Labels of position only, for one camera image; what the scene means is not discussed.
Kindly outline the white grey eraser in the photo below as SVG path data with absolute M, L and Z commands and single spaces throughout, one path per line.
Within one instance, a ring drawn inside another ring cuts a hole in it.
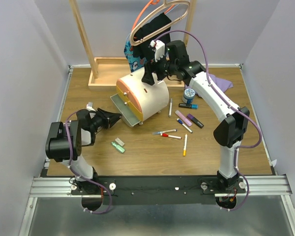
M 115 138 L 115 142 L 118 143 L 120 146 L 124 146 L 125 145 L 125 143 L 121 139 L 119 139 L 119 138 Z

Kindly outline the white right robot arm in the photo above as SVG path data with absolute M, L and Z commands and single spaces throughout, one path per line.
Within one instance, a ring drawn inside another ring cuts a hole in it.
M 217 116 L 220 124 L 213 135 L 221 147 L 221 158 L 216 186 L 223 193 L 229 192 L 239 178 L 236 171 L 238 154 L 235 148 L 241 144 L 246 132 L 249 110 L 232 102 L 216 86 L 208 70 L 200 62 L 190 61 L 182 41 L 164 44 L 160 40 L 153 40 L 149 47 L 154 51 L 154 58 L 145 64 L 141 81 L 152 86 L 156 81 L 176 76 L 200 95 Z

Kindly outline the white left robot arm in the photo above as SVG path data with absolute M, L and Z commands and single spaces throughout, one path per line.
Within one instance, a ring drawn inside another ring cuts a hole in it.
M 99 189 L 97 173 L 82 155 L 82 147 L 92 146 L 96 135 L 102 129 L 109 129 L 122 115 L 100 108 L 81 109 L 74 113 L 76 120 L 52 122 L 46 140 L 45 152 L 49 159 L 66 166 L 82 183 L 88 194 Z

